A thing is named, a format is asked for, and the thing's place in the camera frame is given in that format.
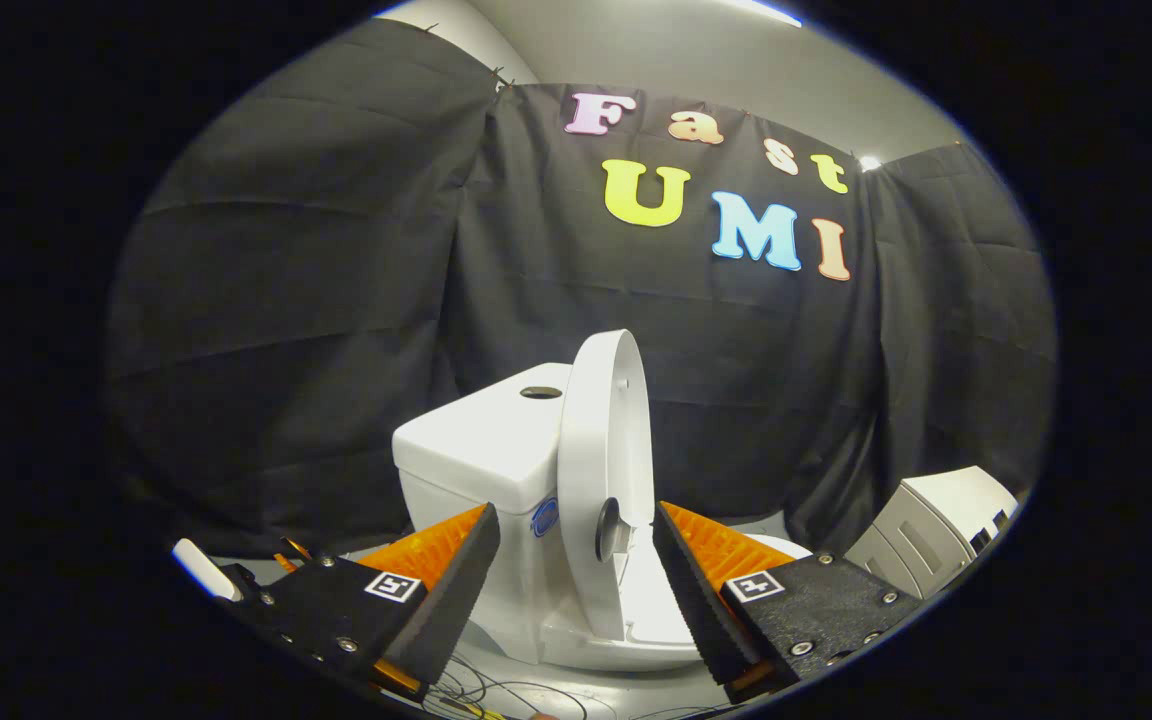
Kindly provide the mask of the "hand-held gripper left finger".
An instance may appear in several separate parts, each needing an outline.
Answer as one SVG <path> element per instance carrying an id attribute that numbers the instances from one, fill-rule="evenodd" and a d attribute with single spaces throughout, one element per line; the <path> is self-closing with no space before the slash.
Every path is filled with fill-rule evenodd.
<path id="1" fill-rule="evenodd" d="M 353 685 L 424 700 L 470 620 L 500 546 L 497 507 L 482 503 L 351 561 L 302 553 L 270 584 L 227 564 L 244 626 Z"/>

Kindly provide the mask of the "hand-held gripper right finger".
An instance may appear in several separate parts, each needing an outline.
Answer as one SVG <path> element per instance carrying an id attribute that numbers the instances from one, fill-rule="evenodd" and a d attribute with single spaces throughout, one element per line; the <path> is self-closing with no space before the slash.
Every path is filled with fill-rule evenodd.
<path id="1" fill-rule="evenodd" d="M 838 553 L 788 553 L 675 503 L 653 544 L 710 675 L 728 702 L 814 679 L 893 632 L 922 600 Z"/>

